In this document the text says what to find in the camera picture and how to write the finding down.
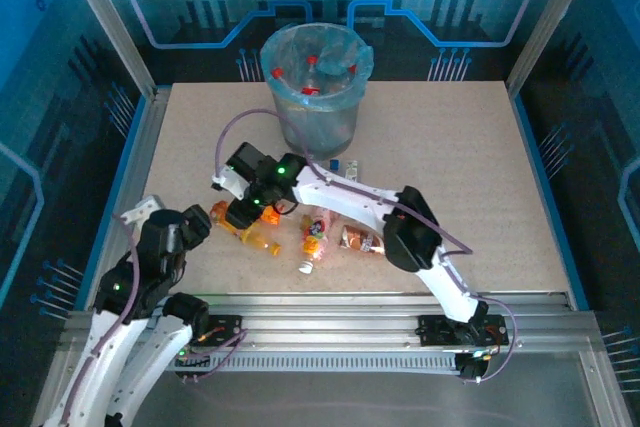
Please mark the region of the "black controller board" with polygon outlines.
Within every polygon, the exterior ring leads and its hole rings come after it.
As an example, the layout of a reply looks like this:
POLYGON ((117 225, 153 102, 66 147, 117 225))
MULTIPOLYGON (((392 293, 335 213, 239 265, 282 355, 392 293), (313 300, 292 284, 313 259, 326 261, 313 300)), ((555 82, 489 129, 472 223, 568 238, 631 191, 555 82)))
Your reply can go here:
POLYGON ((464 382, 480 383, 487 373, 492 356, 483 354, 474 356, 470 353, 455 355, 455 368, 458 377, 464 382))
POLYGON ((198 377, 212 370, 209 355, 196 354, 183 347, 169 363, 168 369, 179 377, 198 377))

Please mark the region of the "blue plastic bin liner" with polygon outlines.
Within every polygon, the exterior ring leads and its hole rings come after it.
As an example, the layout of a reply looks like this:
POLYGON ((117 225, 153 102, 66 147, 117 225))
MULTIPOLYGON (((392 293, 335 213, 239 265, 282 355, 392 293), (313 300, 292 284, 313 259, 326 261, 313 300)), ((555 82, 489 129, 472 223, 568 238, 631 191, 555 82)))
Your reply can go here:
POLYGON ((260 51, 262 73, 271 93, 293 99, 303 87, 316 87, 320 94, 337 100, 356 101, 364 97, 374 68, 374 51, 352 29, 331 23, 287 25, 272 34, 260 51), (310 78, 306 59, 318 57, 317 74, 310 78), (357 65, 355 75, 347 68, 357 65), (271 71, 280 67, 281 79, 271 71))

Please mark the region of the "orange juice bottle yellow label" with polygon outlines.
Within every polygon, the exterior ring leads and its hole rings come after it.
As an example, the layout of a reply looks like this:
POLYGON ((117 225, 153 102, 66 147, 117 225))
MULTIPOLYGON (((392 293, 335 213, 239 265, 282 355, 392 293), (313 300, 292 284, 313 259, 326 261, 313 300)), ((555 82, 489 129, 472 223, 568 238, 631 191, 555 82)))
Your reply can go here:
POLYGON ((281 245, 267 234, 259 222, 254 222, 246 229, 236 228, 226 220, 227 209, 226 201, 219 201, 212 206, 210 218, 215 225, 225 229, 248 247, 268 252, 272 256, 280 254, 281 245))

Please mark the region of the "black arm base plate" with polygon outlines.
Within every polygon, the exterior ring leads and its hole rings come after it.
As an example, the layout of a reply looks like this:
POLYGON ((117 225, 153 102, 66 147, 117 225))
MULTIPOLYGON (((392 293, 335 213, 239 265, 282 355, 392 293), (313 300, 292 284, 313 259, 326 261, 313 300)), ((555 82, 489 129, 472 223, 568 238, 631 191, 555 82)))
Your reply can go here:
POLYGON ((198 347, 219 347, 240 333, 243 317, 240 315, 209 315, 207 326, 198 338, 198 347))
POLYGON ((506 322, 501 315, 487 315, 469 323, 453 321, 444 315, 422 315, 417 318, 415 334, 422 346, 507 346, 506 322))

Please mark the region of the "brown label tea bottle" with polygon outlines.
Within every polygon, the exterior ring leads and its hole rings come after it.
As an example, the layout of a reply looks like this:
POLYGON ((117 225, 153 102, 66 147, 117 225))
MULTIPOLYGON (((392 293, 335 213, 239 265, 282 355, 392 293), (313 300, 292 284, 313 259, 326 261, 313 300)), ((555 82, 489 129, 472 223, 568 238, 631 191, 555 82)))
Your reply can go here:
POLYGON ((345 225, 342 229, 339 245, 363 253, 385 254, 383 239, 377 234, 355 226, 345 225))

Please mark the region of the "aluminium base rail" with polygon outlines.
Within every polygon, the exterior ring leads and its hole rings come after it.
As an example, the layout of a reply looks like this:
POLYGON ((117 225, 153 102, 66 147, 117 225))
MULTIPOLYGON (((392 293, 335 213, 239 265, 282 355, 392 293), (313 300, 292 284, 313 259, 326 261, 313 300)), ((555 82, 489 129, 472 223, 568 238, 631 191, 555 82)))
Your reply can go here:
MULTIPOLYGON (((423 294, 308 293, 206 295, 213 314, 243 318, 248 351, 414 352, 421 315, 439 314, 423 294)), ((517 353, 602 349, 593 313, 571 309, 562 293, 507 294, 490 303, 505 318, 517 353)))

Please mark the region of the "aluminium frame post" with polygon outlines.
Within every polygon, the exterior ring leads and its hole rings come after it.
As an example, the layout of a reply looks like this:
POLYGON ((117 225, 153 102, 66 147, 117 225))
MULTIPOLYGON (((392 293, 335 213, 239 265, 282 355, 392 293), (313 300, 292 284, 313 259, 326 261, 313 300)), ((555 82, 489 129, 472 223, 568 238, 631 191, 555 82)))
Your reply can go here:
POLYGON ((146 100, 154 100, 157 86, 112 0, 86 0, 134 84, 146 100))
POLYGON ((506 81, 510 100, 519 94, 573 0, 548 0, 506 81))

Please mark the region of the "metal mesh waste bin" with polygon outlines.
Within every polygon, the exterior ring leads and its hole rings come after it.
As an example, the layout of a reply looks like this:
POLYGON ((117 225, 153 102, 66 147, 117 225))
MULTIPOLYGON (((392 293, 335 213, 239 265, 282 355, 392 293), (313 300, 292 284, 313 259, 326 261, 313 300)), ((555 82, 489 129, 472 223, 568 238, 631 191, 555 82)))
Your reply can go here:
POLYGON ((289 147, 297 152, 302 146, 311 157, 326 160, 344 152, 351 144, 357 126, 360 101, 337 100, 335 95, 293 99, 272 94, 276 111, 287 121, 280 127, 289 147))

